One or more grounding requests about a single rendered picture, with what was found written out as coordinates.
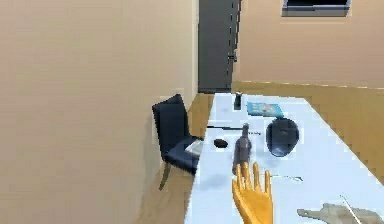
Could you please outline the dark wine bottle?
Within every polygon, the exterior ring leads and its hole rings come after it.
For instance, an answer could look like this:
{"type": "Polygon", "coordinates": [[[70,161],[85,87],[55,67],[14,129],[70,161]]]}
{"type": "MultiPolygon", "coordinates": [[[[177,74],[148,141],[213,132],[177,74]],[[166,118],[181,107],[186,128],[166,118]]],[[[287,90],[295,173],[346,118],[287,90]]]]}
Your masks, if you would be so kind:
{"type": "Polygon", "coordinates": [[[245,162],[249,162],[252,143],[249,139],[249,124],[244,123],[241,136],[235,142],[235,150],[233,156],[232,173],[236,174],[236,167],[242,166],[245,162]]]}

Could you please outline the dark blue chair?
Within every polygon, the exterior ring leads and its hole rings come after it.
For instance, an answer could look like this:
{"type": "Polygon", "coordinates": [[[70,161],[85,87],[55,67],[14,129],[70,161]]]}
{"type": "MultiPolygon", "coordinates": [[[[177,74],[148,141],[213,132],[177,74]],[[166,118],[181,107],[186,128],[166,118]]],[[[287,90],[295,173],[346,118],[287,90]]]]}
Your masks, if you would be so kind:
{"type": "Polygon", "coordinates": [[[160,154],[165,162],[163,177],[159,185],[162,190],[175,166],[191,175],[195,175],[199,158],[186,151],[196,140],[202,137],[190,134],[188,115],[180,94],[152,106],[153,118],[158,135],[160,154]]]}

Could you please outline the dark blue bowl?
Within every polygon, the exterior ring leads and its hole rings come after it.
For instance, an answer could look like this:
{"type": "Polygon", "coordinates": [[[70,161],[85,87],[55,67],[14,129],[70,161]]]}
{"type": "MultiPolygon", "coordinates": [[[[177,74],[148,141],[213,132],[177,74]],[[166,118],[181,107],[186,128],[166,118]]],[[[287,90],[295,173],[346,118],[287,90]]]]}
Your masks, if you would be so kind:
{"type": "Polygon", "coordinates": [[[275,157],[290,154],[299,141],[298,125],[288,118],[276,118],[266,128],[266,143],[275,157]]]}

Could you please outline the dark grey room door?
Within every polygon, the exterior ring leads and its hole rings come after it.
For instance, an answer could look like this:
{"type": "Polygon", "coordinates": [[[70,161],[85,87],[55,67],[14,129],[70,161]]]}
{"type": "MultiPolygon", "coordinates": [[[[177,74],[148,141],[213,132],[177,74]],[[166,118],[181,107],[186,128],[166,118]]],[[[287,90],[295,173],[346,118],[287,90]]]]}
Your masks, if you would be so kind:
{"type": "Polygon", "coordinates": [[[198,92],[231,91],[242,0],[199,0],[198,92]]]}

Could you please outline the black pencil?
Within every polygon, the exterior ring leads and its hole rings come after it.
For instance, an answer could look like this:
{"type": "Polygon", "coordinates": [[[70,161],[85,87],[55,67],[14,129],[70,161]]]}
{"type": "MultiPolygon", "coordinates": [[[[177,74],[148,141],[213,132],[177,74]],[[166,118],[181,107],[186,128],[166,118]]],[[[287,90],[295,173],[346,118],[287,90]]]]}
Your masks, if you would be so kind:
{"type": "Polygon", "coordinates": [[[222,129],[222,130],[242,130],[242,127],[228,127],[228,126],[212,126],[208,125],[207,129],[222,129]]]}

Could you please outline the thin grey knife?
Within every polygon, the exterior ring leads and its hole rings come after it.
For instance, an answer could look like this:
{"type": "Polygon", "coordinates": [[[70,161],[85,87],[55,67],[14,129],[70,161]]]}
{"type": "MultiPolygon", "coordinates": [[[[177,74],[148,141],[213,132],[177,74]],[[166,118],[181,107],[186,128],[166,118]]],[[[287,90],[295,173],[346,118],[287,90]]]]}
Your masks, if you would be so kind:
{"type": "Polygon", "coordinates": [[[303,178],[300,176],[284,176],[284,175],[272,175],[273,178],[285,178],[293,181],[303,182],[303,178]]]}

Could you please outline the white dining table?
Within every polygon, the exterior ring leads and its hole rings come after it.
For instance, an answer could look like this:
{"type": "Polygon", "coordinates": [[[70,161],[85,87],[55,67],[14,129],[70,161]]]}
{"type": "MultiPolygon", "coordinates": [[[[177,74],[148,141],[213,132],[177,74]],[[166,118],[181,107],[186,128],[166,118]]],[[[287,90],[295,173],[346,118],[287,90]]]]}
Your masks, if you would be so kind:
{"type": "MultiPolygon", "coordinates": [[[[384,219],[384,185],[360,162],[330,126],[303,98],[261,95],[242,96],[241,110],[234,110],[235,96],[214,96],[208,125],[250,126],[250,161],[272,175],[300,176],[303,182],[271,178],[274,224],[324,224],[300,217],[298,209],[319,210],[324,203],[376,212],[384,219]],[[299,141],[285,157],[273,156],[266,144],[267,117],[250,116],[248,102],[278,104],[284,116],[296,122],[299,141]]],[[[241,130],[206,129],[184,224],[243,224],[232,199],[234,146],[241,130]],[[228,142],[214,146],[215,139],[228,142]]]]}

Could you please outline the white cloth on chair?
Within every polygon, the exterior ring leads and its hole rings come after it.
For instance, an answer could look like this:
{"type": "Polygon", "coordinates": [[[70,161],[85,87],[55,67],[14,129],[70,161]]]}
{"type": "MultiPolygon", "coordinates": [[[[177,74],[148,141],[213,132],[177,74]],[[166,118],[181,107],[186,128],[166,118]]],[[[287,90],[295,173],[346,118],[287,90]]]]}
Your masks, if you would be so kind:
{"type": "Polygon", "coordinates": [[[193,156],[197,156],[199,157],[201,152],[202,152],[202,149],[203,149],[203,146],[204,146],[204,142],[201,141],[201,140],[196,140],[194,141],[192,144],[190,144],[186,149],[185,151],[190,153],[191,155],[193,156]]]}

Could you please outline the yellow hand statue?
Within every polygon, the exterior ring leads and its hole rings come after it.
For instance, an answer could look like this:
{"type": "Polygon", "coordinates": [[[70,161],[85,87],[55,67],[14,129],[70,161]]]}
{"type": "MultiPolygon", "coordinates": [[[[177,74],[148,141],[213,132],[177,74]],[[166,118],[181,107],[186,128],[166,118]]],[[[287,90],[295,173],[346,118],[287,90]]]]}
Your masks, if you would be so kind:
{"type": "Polygon", "coordinates": [[[234,203],[244,224],[273,224],[271,174],[265,171],[264,189],[261,189],[257,163],[252,170],[253,178],[250,178],[248,162],[236,166],[236,178],[232,180],[234,203]]]}

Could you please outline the blue book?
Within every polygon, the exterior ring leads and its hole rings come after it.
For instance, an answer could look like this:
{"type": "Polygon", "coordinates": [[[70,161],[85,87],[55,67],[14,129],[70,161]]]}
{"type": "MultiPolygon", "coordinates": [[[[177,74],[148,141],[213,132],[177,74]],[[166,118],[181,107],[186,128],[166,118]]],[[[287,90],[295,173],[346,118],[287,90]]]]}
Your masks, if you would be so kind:
{"type": "Polygon", "coordinates": [[[267,104],[248,102],[247,113],[250,116],[263,116],[263,117],[276,117],[282,118],[284,116],[280,106],[278,104],[267,104]]]}

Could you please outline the dark framed window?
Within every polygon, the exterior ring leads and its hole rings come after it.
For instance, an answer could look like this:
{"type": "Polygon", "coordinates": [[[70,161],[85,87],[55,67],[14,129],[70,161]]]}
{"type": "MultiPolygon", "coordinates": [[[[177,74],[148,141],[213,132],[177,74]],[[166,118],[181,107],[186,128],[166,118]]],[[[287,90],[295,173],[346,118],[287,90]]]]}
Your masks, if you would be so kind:
{"type": "Polygon", "coordinates": [[[345,17],[352,0],[283,0],[282,17],[345,17]]]}

